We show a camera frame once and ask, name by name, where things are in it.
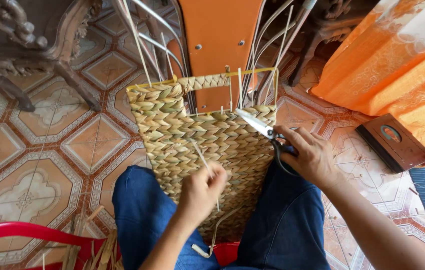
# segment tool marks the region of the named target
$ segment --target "blue jeans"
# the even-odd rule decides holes
[[[138,269],[176,210],[150,169],[129,166],[117,179],[113,205],[125,269]],[[183,246],[176,270],[330,269],[324,251],[324,209],[319,189],[302,177],[286,175],[272,162],[256,210],[241,238],[237,261],[221,267],[198,230]]]

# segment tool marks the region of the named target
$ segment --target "woven basket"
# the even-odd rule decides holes
[[[199,226],[210,242],[215,224],[227,212],[244,205],[217,228],[217,242],[238,241],[255,208],[257,196],[272,156],[269,140],[231,112],[187,115],[183,96],[192,90],[229,86],[237,73],[188,77],[165,81],[152,87],[147,84],[127,88],[132,114],[144,140],[156,179],[175,203],[181,193],[182,179],[203,166],[193,142],[206,160],[221,163],[230,178],[216,208]],[[273,125],[276,105],[244,108],[257,119]]]

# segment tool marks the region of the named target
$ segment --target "wooden box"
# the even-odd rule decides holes
[[[425,147],[391,114],[368,121],[356,131],[394,173],[425,163]]]

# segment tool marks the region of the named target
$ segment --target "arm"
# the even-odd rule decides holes
[[[172,270],[185,242],[209,216],[227,182],[227,173],[218,163],[208,163],[183,180],[177,211],[139,270]]]
[[[328,141],[304,128],[275,130],[299,151],[298,157],[283,153],[281,159],[324,192],[375,269],[425,270],[425,253],[336,169]]]

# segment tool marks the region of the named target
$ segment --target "orange curtain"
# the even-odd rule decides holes
[[[312,93],[391,113],[425,146],[425,0],[382,0],[329,59]]]

